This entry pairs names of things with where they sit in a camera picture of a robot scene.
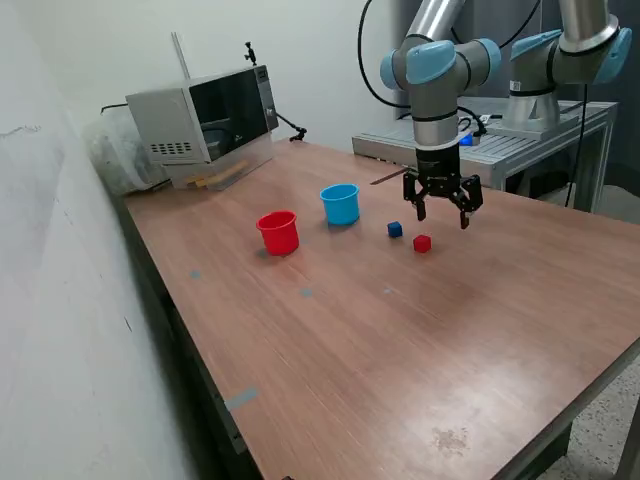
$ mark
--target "table surface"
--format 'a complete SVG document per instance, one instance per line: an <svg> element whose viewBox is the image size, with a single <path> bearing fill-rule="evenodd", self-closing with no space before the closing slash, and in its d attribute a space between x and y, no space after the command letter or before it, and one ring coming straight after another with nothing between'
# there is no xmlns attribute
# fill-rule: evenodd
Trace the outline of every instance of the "table surface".
<svg viewBox="0 0 640 480"><path fill-rule="evenodd" d="M465 231L446 200L419 223L401 177L369 185L397 167L275 148L224 192L127 200L266 479L490 479L636 344L639 227L489 190ZM350 228L318 197L338 182L361 187ZM255 227L277 209L286 258Z"/></svg>

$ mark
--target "red cube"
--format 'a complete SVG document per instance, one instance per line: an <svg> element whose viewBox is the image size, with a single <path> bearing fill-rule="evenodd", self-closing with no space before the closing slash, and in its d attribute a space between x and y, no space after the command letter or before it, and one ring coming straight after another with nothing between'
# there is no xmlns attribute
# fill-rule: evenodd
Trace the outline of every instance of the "red cube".
<svg viewBox="0 0 640 480"><path fill-rule="evenodd" d="M413 239L413 249L419 253L426 253L431 250L431 237L428 235L418 235Z"/></svg>

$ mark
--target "plastic cup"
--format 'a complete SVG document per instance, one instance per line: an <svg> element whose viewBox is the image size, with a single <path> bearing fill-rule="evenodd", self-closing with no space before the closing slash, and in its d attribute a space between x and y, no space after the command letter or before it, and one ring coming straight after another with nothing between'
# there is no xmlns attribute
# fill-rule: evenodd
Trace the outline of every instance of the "plastic cup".
<svg viewBox="0 0 640 480"><path fill-rule="evenodd" d="M360 188L353 183L341 183L325 188L320 192L324 202L324 211L331 225L351 225L360 217L358 192Z"/></svg>
<svg viewBox="0 0 640 480"><path fill-rule="evenodd" d="M296 230L296 214L280 210L265 215L256 222L264 246L270 255L288 255L300 245Z"/></svg>

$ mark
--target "tiled floor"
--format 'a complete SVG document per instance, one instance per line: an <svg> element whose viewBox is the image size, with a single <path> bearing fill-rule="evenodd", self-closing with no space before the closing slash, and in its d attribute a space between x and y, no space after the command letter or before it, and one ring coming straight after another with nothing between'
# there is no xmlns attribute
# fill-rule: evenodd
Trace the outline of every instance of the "tiled floor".
<svg viewBox="0 0 640 480"><path fill-rule="evenodd" d="M566 190L549 198L564 203ZM617 187L605 186L600 214L640 224L640 199ZM569 453L540 480L611 480L640 396L640 357L577 418Z"/></svg>

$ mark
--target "black cable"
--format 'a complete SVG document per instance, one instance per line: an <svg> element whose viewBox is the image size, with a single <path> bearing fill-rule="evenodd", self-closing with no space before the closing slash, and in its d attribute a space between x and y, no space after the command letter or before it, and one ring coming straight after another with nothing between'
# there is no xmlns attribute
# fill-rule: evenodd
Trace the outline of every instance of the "black cable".
<svg viewBox="0 0 640 480"><path fill-rule="evenodd" d="M362 9L362 14L360 15L360 25L358 26L358 64L360 65L360 75L362 75L362 80L364 81L364 84L369 89L369 92L371 92L371 95L373 95L376 98L376 100L378 100L380 103L384 103L388 107L411 108L410 105L401 105L399 103L390 102L389 100L385 100L380 95L378 95L376 91L373 89L373 87L371 86L371 84L369 83L367 74L364 71L364 63L362 61L362 31L364 30L364 21L367 18L367 11L371 6L372 1L373 0L367 0L366 3L364 4L364 8Z"/></svg>
<svg viewBox="0 0 640 480"><path fill-rule="evenodd" d="M360 66L360 75L362 76L362 80L364 81L364 84L367 86L367 89L369 90L371 95L373 95L375 99L378 100L380 103L383 103L388 107L411 108L411 105L401 105L399 103L390 102L389 100L385 100L380 95L378 95L377 92L371 86L371 83L369 83L369 79L367 78L367 73L364 71L364 62L362 61L362 32L364 30L364 21L367 18L367 12L369 11L369 7L371 6L372 1L373 0L367 0L365 2L364 8L362 9L362 14L360 15L360 24L358 25L358 65ZM480 120L480 117L478 115L476 115L474 112L472 112L468 108L458 107L458 110L465 112L473 117L475 122L478 124L478 131L476 132L478 136L484 135L487 133L487 129L485 128L484 123L482 123L482 120ZM408 117L409 115L411 115L410 112L404 113L400 116L400 118L405 118L405 117Z"/></svg>
<svg viewBox="0 0 640 480"><path fill-rule="evenodd" d="M506 42L503 42L500 44L500 48L504 48L507 45L509 45L511 42L513 42L518 35L520 35L522 33L522 31L527 28L527 25L529 25L529 22L531 21L531 19L533 18L533 16L536 13L536 10L538 10L538 7L540 6L540 2L542 2L542 0L537 0L535 5L533 6L533 9L531 10L531 12L529 13L529 16L526 18L526 20L524 21L524 23L522 25L520 25L520 28L518 28L518 30L516 30L516 33L514 33L513 35L511 35L509 37L509 40L507 40ZM451 28L451 35L453 36L454 40L458 43L463 43L462 40L460 40L460 37L458 37L458 34L456 33L455 29L452 27Z"/></svg>
<svg viewBox="0 0 640 480"><path fill-rule="evenodd" d="M478 115L476 115L475 112L469 110L468 108L460 107L460 106L458 106L458 110L460 110L461 112L466 113L467 115L471 115L473 117L473 119L475 120L475 122L478 124L478 131L474 133L475 136L480 137L480 136L485 135L487 133L487 129L484 126L484 122L482 120L480 120L480 117Z"/></svg>
<svg viewBox="0 0 640 480"><path fill-rule="evenodd" d="M571 173L571 178L569 179L571 183L569 183L569 192L567 192L567 199L564 202L564 206L569 206L569 200L571 200L571 191L573 190L573 184L576 181L576 175L578 174L578 164L580 163L580 152L582 151L582 139L584 138L584 123L587 118L587 96L589 93L589 86L587 84L584 85L584 89L582 91L582 121L580 122L580 137L578 137L578 148L576 150L576 159L573 162L573 172Z"/></svg>
<svg viewBox="0 0 640 480"><path fill-rule="evenodd" d="M460 128L460 125L462 124L462 122L465 122L465 121L467 122L467 124L464 126L462 130L460 130L461 132L464 132L471 126L471 119L468 117L464 117L458 120L458 128Z"/></svg>
<svg viewBox="0 0 640 480"><path fill-rule="evenodd" d="M456 43L464 43L462 40L460 40L460 37L458 36L458 34L456 33L453 27L451 27L451 35L453 36L453 39L456 41Z"/></svg>
<svg viewBox="0 0 640 480"><path fill-rule="evenodd" d="M289 125L291 128L293 128L296 132L298 132L298 135L294 135L293 137L289 138L290 142L293 141L302 141L304 140L304 136L307 134L307 129L303 128L303 127L299 127L297 126L295 123L293 123L290 120L287 120L286 118L284 118L282 115L280 115L278 112L276 112L276 116L282 120L284 123L286 123L287 125Z"/></svg>

